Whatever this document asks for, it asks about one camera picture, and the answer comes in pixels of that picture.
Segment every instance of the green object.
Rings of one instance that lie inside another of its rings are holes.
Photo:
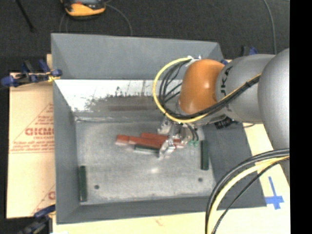
[[[141,146],[141,145],[135,145],[135,150],[140,151],[140,152],[147,152],[147,153],[157,153],[159,151],[159,149]]]
[[[200,152],[201,152],[201,169],[209,169],[209,156],[208,156],[208,141],[202,140],[200,142]]]
[[[79,167],[79,193],[80,201],[87,201],[87,173],[86,167]]]

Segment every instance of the blue cross mark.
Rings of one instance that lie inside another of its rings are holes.
[[[273,196],[265,197],[265,201],[266,201],[267,204],[273,204],[275,210],[281,209],[279,204],[280,203],[284,203],[283,197],[276,195],[276,191],[275,191],[275,188],[274,188],[273,181],[272,181],[271,177],[269,177],[269,182],[270,182],[270,185],[271,185],[271,188],[272,188],[272,191],[273,191]]]

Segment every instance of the handheld device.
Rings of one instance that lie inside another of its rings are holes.
[[[75,18],[89,18],[105,11],[102,0],[60,0],[66,13]]]

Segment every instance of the blue clamp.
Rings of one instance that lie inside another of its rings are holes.
[[[17,232],[17,234],[37,234],[47,225],[47,222],[51,220],[48,216],[49,213],[56,210],[55,205],[48,206],[34,214],[36,221],[27,225],[23,230]]]
[[[40,81],[52,80],[62,76],[63,72],[60,69],[50,70],[48,64],[43,60],[39,60],[41,73],[36,73],[29,60],[24,61],[21,72],[15,77],[6,76],[1,79],[2,86],[18,87],[21,85],[35,83]]]

